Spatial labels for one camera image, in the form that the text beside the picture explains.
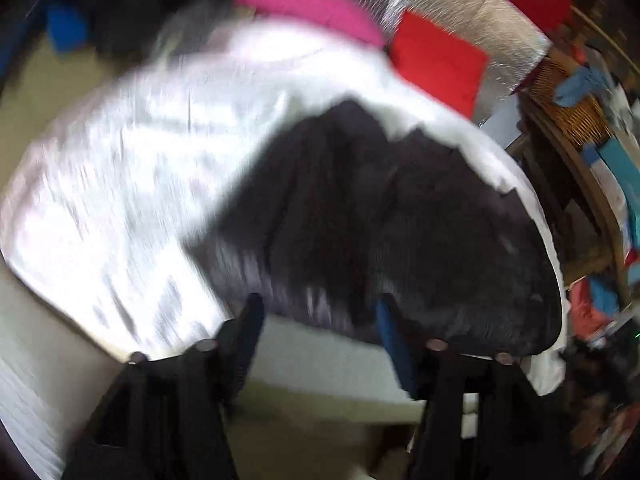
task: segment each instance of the metallic sheet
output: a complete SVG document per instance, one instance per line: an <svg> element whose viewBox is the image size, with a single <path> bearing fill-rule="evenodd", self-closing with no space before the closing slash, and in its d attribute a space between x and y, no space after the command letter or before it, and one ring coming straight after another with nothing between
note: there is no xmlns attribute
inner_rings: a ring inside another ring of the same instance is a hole
<svg viewBox="0 0 640 480"><path fill-rule="evenodd" d="M522 170L464 117L397 78L378 49L274 18L227 23L208 45L209 53L137 70L65 111L4 190L7 264L113 356L164 358L217 332L228 311L185 243L206 229L272 135L347 97L391 138L421 126L459 146L495 189L516 189L560 294L551 233ZM551 354L532 359L541 394L562 377Z"/></svg>
<svg viewBox="0 0 640 480"><path fill-rule="evenodd" d="M490 56L473 116L477 124L520 85L551 47L542 31L508 0L357 1L389 36L408 7Z"/></svg>

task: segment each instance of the brown basket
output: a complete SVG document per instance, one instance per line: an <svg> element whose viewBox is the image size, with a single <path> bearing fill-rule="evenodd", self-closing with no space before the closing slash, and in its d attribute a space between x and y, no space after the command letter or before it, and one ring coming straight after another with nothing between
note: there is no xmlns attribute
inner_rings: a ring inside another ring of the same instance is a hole
<svg viewBox="0 0 640 480"><path fill-rule="evenodd" d="M589 140L600 146L613 133L595 97L589 94L572 108L562 108L554 103L556 87L568 77L567 70L558 63L545 59L529 95L551 117L576 150L580 151Z"/></svg>

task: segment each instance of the white fabric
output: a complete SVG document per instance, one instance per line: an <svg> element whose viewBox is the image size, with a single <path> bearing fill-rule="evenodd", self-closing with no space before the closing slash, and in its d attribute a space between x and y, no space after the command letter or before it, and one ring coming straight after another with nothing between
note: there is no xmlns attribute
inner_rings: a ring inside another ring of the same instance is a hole
<svg viewBox="0 0 640 480"><path fill-rule="evenodd" d="M377 117L390 138L420 126L458 146L495 189L515 188L562 294L551 234L520 168L471 122L398 78L381 52L274 18L217 29L211 49L140 70L67 111L30 147L2 204L0 249L9 266L112 355L123 360L140 350L162 358L216 332L226 311L182 242L204 228L239 168L275 131L347 97ZM160 158L168 177L154 179ZM152 165L123 189L123 176L144 164ZM185 173L202 186L198 196L176 187ZM144 205L132 200L142 188ZM150 219L156 238L148 229L128 230L131 218ZM170 316L161 304L168 282L177 302L169 303ZM552 349L532 359L529 378L540 394L562 380L552 351L565 341L563 330Z"/></svg>

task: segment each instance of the pink fabric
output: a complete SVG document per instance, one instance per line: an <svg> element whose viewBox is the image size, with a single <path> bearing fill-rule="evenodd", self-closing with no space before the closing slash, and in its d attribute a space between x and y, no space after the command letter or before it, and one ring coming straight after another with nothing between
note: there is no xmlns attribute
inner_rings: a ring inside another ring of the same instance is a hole
<svg viewBox="0 0 640 480"><path fill-rule="evenodd" d="M338 30L376 47L385 45L370 14L351 0L235 0L262 14L293 16Z"/></svg>

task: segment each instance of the beige floor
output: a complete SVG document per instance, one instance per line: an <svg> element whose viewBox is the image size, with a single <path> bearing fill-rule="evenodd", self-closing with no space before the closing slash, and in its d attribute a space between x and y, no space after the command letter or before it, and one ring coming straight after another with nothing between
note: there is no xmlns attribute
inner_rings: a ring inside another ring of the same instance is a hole
<svg viewBox="0 0 640 480"><path fill-rule="evenodd" d="M113 74L89 50L59 57L48 41L37 44L0 98L0 186L50 120ZM369 452L369 435L363 424L245 415L231 427L230 442L243 480L363 480L368 478L361 464ZM399 459L380 478L400 478L403 457Z"/></svg>

